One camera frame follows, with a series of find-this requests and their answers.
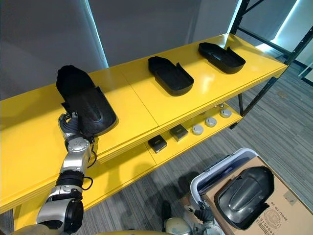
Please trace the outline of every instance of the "black plastic part in box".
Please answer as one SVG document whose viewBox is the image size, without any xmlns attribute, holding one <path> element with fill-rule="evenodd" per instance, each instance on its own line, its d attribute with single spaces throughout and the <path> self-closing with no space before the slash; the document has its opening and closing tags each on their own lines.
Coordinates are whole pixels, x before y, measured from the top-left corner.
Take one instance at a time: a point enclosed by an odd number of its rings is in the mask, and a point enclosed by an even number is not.
<svg viewBox="0 0 313 235">
<path fill-rule="evenodd" d="M 151 57 L 148 59 L 149 71 L 168 94 L 179 96 L 187 93 L 194 84 L 194 79 L 177 63 L 176 66 L 168 59 Z"/>
<path fill-rule="evenodd" d="M 214 196 L 216 208 L 233 227 L 246 230 L 269 207 L 274 175 L 265 166 L 242 171 Z"/>
<path fill-rule="evenodd" d="M 111 130 L 117 117 L 99 87 L 89 75 L 73 65 L 58 70 L 56 86 L 68 113 L 78 113 L 79 128 L 86 137 Z"/>
<path fill-rule="evenodd" d="M 241 70 L 246 61 L 233 52 L 230 47 L 226 50 L 212 43 L 200 43 L 200 54 L 221 71 L 233 74 Z"/>
</svg>

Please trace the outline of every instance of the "yellow shelf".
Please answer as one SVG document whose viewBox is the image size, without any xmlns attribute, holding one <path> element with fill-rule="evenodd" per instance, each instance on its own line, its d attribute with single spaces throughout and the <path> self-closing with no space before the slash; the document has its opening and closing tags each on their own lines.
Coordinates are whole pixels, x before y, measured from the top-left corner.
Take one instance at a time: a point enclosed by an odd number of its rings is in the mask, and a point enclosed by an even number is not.
<svg viewBox="0 0 313 235">
<path fill-rule="evenodd" d="M 142 143 L 117 158 L 111 159 L 104 164 L 96 163 L 89 168 L 86 175 L 93 178 L 93 185 L 89 190 L 83 192 L 84 209 L 87 210 L 117 193 L 140 177 L 173 159 L 178 154 L 227 128 L 231 124 L 238 122 L 242 118 L 232 108 L 227 105 L 226 107 L 232 111 L 232 115 L 229 118 L 223 118 L 219 115 L 220 108 L 213 108 L 206 111 L 203 115 L 196 116 L 184 122 L 182 125 L 189 133 L 179 142 L 172 138 L 168 131 L 163 133 L 162 136 L 166 139 L 167 146 L 157 154 L 147 143 Z M 218 122 L 217 125 L 212 128 L 207 127 L 204 124 L 204 120 L 207 117 L 214 117 Z M 200 136 L 191 133 L 191 127 L 195 124 L 200 124 L 204 128 L 204 132 Z M 86 180 L 84 187 L 87 188 L 89 184 L 90 181 Z M 35 223 L 39 209 L 49 192 L 50 190 L 46 190 L 44 193 L 24 202 L 14 209 L 15 229 Z"/>
<path fill-rule="evenodd" d="M 279 76 L 287 67 L 231 34 L 205 41 L 231 46 L 246 64 L 236 74 L 224 74 L 199 56 L 198 43 L 159 53 L 173 63 L 179 61 L 195 80 L 187 94 L 177 97 L 169 96 L 155 82 L 148 71 L 148 57 L 90 73 L 119 118 L 112 130 L 98 137 L 99 163 Z M 0 102 L 0 213 L 54 186 L 66 155 L 57 124 L 64 112 L 62 102 L 54 84 Z M 16 177 L 16 172 L 23 177 Z"/>
<path fill-rule="evenodd" d="M 98 153 L 157 127 L 117 68 L 90 76 L 119 119 L 112 130 L 98 138 Z M 62 101 L 51 85 L 1 102 L 0 213 L 54 186 L 67 154 L 57 122 L 64 112 Z"/>
<path fill-rule="evenodd" d="M 145 142 L 146 147 L 148 148 L 151 156 L 155 160 L 156 164 L 162 164 L 163 162 L 172 158 L 172 156 L 176 156 L 181 152 L 191 148 L 195 144 L 207 139 L 208 137 L 214 135 L 215 133 L 229 127 L 231 124 L 240 121 L 242 118 L 239 114 L 237 114 L 231 107 L 225 105 L 228 109 L 232 111 L 232 115 L 229 118 L 223 118 L 220 116 L 220 108 L 216 107 L 206 111 L 202 115 L 198 115 L 184 123 L 182 123 L 183 127 L 188 131 L 187 136 L 185 136 L 180 141 L 176 141 L 169 131 L 166 131 L 161 134 L 161 136 L 167 142 L 167 147 L 161 150 L 158 153 L 155 153 L 153 149 L 148 145 L 148 142 Z M 208 117 L 214 117 L 218 122 L 214 127 L 208 127 L 205 125 L 205 119 Z M 199 124 L 203 127 L 204 131 L 201 135 L 196 136 L 192 133 L 192 126 Z"/>
</svg>

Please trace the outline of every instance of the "metal shelf frame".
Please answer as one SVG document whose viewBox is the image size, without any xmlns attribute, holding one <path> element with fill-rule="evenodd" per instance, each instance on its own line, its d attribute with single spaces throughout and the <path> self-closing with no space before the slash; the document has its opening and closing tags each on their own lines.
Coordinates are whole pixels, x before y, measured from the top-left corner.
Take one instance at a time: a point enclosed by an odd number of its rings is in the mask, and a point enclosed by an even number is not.
<svg viewBox="0 0 313 235">
<path fill-rule="evenodd" d="M 259 0 L 255 4 L 253 4 L 251 7 L 248 8 L 248 4 L 250 0 L 243 0 L 238 13 L 236 15 L 236 18 L 234 20 L 234 23 L 231 27 L 230 33 L 236 35 L 237 30 L 259 40 L 260 42 L 269 45 L 270 47 L 276 49 L 277 51 L 283 53 L 287 58 L 284 61 L 285 65 L 290 65 L 296 58 L 297 56 L 303 51 L 303 49 L 306 47 L 306 45 L 310 42 L 310 40 L 313 38 L 313 26 L 309 29 L 307 34 L 303 37 L 303 39 L 299 42 L 299 44 L 295 47 L 293 51 L 288 51 L 280 46 L 278 46 L 275 43 L 272 43 L 271 41 L 261 37 L 260 35 L 257 35 L 250 30 L 240 27 L 240 23 L 242 21 L 242 18 L 244 14 L 249 12 L 251 9 L 262 3 L 264 0 Z M 240 115 L 244 117 L 247 115 L 247 113 L 253 108 L 254 105 L 266 94 L 266 92 L 275 84 L 275 82 L 279 79 L 276 77 L 272 77 L 267 84 L 260 90 L 260 92 L 256 95 L 256 97 L 248 104 L 248 106 L 244 109 L 243 107 L 243 97 L 242 93 L 238 95 L 238 101 L 239 101 L 239 109 L 240 109 Z M 238 124 L 235 123 L 230 126 L 231 129 L 233 129 L 236 125 Z"/>
</svg>

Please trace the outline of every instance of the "gray wall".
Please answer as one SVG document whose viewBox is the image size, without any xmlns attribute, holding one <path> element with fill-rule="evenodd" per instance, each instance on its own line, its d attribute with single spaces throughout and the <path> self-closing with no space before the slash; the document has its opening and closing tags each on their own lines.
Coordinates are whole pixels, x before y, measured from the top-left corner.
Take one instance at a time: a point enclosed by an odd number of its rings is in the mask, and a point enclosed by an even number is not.
<svg viewBox="0 0 313 235">
<path fill-rule="evenodd" d="M 226 33 L 236 0 L 89 0 L 109 66 Z"/>
<path fill-rule="evenodd" d="M 300 0 L 291 17 L 287 21 L 276 43 L 292 51 L 313 25 L 313 1 Z M 313 41 L 299 54 L 297 60 L 305 65 L 313 62 Z"/>
<path fill-rule="evenodd" d="M 63 65 L 103 68 L 80 1 L 3 0 L 0 31 L 1 99 L 54 83 Z"/>
<path fill-rule="evenodd" d="M 248 7 L 257 1 L 250 0 Z M 240 26 L 272 40 L 295 2 L 296 0 L 265 0 L 244 15 Z M 261 44 L 260 41 L 240 31 L 237 31 L 236 35 L 255 46 Z"/>
<path fill-rule="evenodd" d="M 186 44 L 200 2 L 90 0 L 109 66 Z"/>
</svg>

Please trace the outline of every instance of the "black cable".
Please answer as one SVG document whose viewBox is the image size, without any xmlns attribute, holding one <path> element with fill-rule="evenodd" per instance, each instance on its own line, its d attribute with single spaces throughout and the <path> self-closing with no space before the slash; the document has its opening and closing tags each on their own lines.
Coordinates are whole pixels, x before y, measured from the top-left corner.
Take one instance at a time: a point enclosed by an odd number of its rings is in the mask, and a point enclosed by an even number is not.
<svg viewBox="0 0 313 235">
<path fill-rule="evenodd" d="M 93 160 L 93 162 L 92 162 L 91 165 L 87 166 L 87 168 L 93 166 L 93 165 L 96 163 L 96 161 L 97 161 L 97 154 L 96 154 L 95 151 L 93 150 L 93 147 L 94 147 L 94 140 L 92 141 L 92 147 L 91 147 L 91 152 L 94 154 L 94 160 Z"/>
<path fill-rule="evenodd" d="M 88 188 L 83 188 L 83 187 L 82 187 L 82 190 L 86 191 L 86 190 L 88 190 L 89 188 L 91 188 L 91 186 L 92 186 L 92 184 L 93 184 L 93 179 L 92 179 L 91 177 L 89 177 L 89 176 L 85 176 L 84 179 L 90 179 L 90 180 L 91 180 L 91 184 L 89 185 Z"/>
</svg>

